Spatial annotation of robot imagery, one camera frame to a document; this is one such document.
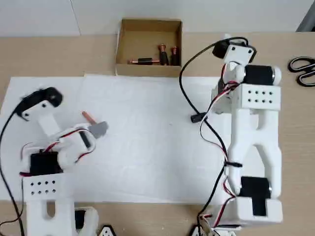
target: white paper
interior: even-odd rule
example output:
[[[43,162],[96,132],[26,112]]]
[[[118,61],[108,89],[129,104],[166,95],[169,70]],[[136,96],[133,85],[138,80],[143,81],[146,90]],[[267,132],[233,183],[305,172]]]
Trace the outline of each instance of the white paper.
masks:
[[[217,78],[183,78],[196,107],[204,111]],[[137,203],[204,203],[223,164],[221,151],[199,137],[194,114],[183,97],[178,79],[86,75],[83,78],[12,78],[1,110],[1,124],[22,95],[39,87],[56,87],[63,103],[56,108],[61,128],[85,122],[87,111],[96,121],[107,121],[105,137],[73,172],[75,201]],[[228,146],[230,115],[212,114],[208,121]],[[205,127],[208,139],[217,141]],[[45,138],[34,122],[15,116],[1,145],[1,162],[15,196],[21,196],[20,149]],[[249,153],[245,172],[263,176],[257,154]],[[226,195],[221,186],[214,203]],[[8,199],[3,184],[0,199]]]

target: cardboard box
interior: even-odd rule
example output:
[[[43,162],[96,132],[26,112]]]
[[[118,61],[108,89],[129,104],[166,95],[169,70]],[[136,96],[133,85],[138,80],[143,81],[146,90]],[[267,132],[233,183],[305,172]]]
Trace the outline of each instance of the cardboard box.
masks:
[[[165,44],[168,58],[177,46],[180,66],[134,65],[130,59],[159,59],[158,45]],[[182,21],[122,19],[116,55],[116,72],[127,76],[178,77],[181,71]]]

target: scissor handle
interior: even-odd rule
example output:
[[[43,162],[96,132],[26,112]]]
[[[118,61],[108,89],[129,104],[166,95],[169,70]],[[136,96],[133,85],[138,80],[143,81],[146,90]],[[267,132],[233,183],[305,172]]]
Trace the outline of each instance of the scissor handle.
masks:
[[[293,64],[296,63],[297,61],[307,61],[309,62],[310,64],[308,65],[303,65],[303,66],[300,66],[300,67],[294,67]],[[301,72],[301,71],[310,71],[312,70],[312,68],[315,67],[315,59],[314,58],[311,58],[311,57],[297,57],[297,58],[294,58],[292,59],[287,68],[290,72]]]
[[[315,70],[310,70],[306,72],[305,74],[299,75],[296,78],[296,82],[303,87],[315,87],[315,82],[313,83],[305,83],[303,80],[307,77],[311,77],[312,75],[315,75]]]

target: white robotic arm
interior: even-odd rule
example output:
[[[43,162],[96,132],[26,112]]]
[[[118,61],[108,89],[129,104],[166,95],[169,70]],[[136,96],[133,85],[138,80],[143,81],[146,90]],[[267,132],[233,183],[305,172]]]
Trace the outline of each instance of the white robotic arm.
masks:
[[[50,143],[47,147],[28,144],[22,148],[28,235],[95,236],[97,211],[92,207],[74,208],[70,174],[63,171],[92,152],[96,139],[87,123],[61,131],[53,112],[62,99],[55,88],[47,88],[24,98],[17,108],[21,118],[38,122]],[[53,217],[47,213],[50,202],[55,203]]]
[[[232,193],[224,205],[208,207],[200,216],[204,235],[210,232],[234,235],[233,230],[283,220],[282,204],[278,200],[282,172],[278,142],[281,88],[278,85],[282,75],[278,67],[249,64],[255,53],[255,48],[242,41],[217,43],[213,49],[213,54],[222,58],[225,65],[212,91],[212,98],[220,94],[220,99],[209,111],[231,114],[231,144],[224,172]],[[236,86],[221,95],[228,84]],[[258,128],[252,126],[253,114],[258,114]],[[242,176],[242,163],[251,146],[257,148],[265,166],[264,178]]]

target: table surface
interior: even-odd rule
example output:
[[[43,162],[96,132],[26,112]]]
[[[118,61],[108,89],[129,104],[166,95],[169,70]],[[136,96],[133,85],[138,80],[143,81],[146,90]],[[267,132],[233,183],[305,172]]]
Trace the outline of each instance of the table surface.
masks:
[[[256,64],[277,65],[282,70],[283,101],[280,145],[283,152],[282,204],[284,222],[244,229],[247,235],[304,235],[315,230],[312,204],[315,195],[314,90],[296,84],[287,70],[296,56],[315,57],[314,33],[242,33],[255,46]],[[183,62],[221,38],[220,33],[186,33]],[[116,35],[0,38],[0,101],[12,76],[83,76],[114,74]],[[222,60],[204,53],[187,68],[187,76],[218,76]],[[118,236],[186,236],[201,206],[172,204],[80,204],[94,206],[100,224],[112,224]],[[0,221],[15,218],[9,202],[0,203]],[[6,235],[18,235],[18,225],[3,227]]]

